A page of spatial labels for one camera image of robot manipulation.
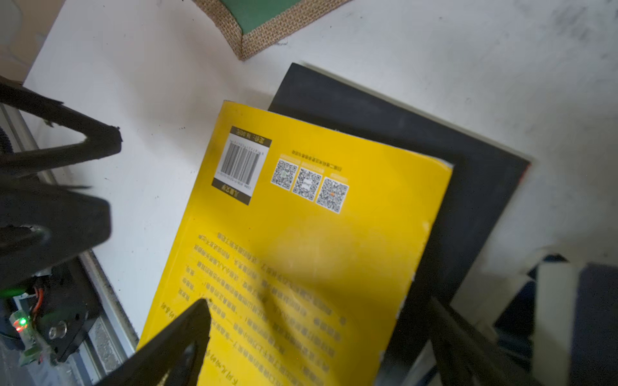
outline barcode label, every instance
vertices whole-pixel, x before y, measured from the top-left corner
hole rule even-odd
[[[221,154],[213,186],[249,205],[271,140],[232,127]]]
[[[221,173],[249,184],[259,159],[260,153],[258,151],[243,148],[232,142],[227,149],[225,160],[223,160]]]

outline green mat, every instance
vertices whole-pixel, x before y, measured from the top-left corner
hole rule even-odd
[[[193,0],[244,61],[350,0]]]

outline barcode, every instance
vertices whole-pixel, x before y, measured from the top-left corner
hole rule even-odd
[[[249,185],[259,158],[259,152],[230,142],[221,173]]]

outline yellow book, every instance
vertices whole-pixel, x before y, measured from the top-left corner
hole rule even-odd
[[[225,102],[140,346],[206,298],[199,384],[372,384],[451,172]]]

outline red wire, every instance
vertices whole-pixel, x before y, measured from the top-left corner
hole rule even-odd
[[[38,297],[38,301],[36,302],[36,306],[34,307],[34,309],[32,310],[32,314],[36,315],[36,313],[38,312],[39,308],[41,308],[41,304],[43,303],[43,289],[36,289],[35,288],[35,293],[36,296]]]

